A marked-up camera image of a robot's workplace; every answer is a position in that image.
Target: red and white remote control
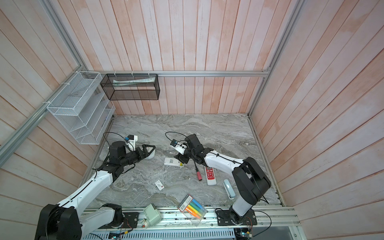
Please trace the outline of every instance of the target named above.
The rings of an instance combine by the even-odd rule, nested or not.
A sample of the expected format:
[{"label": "red and white remote control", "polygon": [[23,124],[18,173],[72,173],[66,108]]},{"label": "red and white remote control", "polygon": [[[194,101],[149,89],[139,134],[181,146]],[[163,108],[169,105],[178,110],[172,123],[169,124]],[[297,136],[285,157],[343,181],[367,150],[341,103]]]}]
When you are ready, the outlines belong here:
[{"label": "red and white remote control", "polygon": [[214,169],[211,167],[205,167],[205,176],[207,177],[208,185],[216,185],[216,177],[214,173]]}]

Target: orange marker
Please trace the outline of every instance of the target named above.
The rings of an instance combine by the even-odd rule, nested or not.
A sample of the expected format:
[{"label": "orange marker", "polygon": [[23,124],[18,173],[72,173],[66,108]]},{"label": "orange marker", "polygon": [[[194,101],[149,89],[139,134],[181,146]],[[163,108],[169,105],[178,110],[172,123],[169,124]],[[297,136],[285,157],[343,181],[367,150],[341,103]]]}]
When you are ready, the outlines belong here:
[{"label": "orange marker", "polygon": [[195,213],[194,211],[192,211],[189,207],[186,207],[186,210],[187,210],[190,214],[192,214],[194,217],[200,218],[200,216],[199,216],[197,213]]}]

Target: red handle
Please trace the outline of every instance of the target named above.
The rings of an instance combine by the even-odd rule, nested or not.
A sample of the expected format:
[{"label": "red handle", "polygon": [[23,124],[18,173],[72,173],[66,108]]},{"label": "red handle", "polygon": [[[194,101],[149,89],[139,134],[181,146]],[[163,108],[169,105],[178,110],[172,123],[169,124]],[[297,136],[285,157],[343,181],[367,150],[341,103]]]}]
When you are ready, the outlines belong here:
[{"label": "red handle", "polygon": [[201,177],[200,172],[196,172],[196,173],[197,173],[197,179],[198,179],[199,181],[203,180],[202,177]]}]

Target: screwdriver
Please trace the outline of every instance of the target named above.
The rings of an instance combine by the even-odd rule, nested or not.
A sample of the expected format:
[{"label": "screwdriver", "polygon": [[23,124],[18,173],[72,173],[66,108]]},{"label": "screwdriver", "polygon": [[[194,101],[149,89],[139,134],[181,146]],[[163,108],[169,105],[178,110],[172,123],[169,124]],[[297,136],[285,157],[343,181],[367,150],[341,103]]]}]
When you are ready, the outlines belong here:
[{"label": "screwdriver", "polygon": [[197,179],[198,179],[199,181],[201,181],[201,180],[203,180],[203,178],[201,177],[201,174],[200,174],[200,172],[199,172],[199,169],[197,168],[196,162],[195,162],[195,161],[193,161],[193,162],[195,163],[195,167],[196,167]]}]

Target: robotic arm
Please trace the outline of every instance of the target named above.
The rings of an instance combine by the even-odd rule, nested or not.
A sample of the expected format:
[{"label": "robotic arm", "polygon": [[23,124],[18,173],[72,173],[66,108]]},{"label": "robotic arm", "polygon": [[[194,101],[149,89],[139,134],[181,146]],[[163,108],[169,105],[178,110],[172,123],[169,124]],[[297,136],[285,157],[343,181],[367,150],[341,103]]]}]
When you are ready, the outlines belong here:
[{"label": "robotic arm", "polygon": [[185,143],[183,144],[179,144],[175,139],[171,141],[170,145],[179,152],[175,156],[176,159],[187,164],[191,158],[198,164],[213,167],[233,175],[240,196],[230,207],[227,214],[234,224],[244,222],[246,213],[271,187],[271,181],[263,170],[251,157],[235,159],[220,154],[212,148],[204,148],[196,134],[189,135],[184,140]]},{"label": "robotic arm", "polygon": [[[116,204],[104,204],[99,210],[81,216],[91,201],[122,174],[135,167],[143,159],[151,159],[155,146],[142,145],[134,150],[137,136],[130,135],[126,143],[117,141],[109,146],[109,156],[96,169],[91,179],[56,205],[48,204],[41,212],[35,240],[79,240],[106,224],[114,228],[123,223],[122,208]],[[127,171],[124,166],[133,165]]]}]

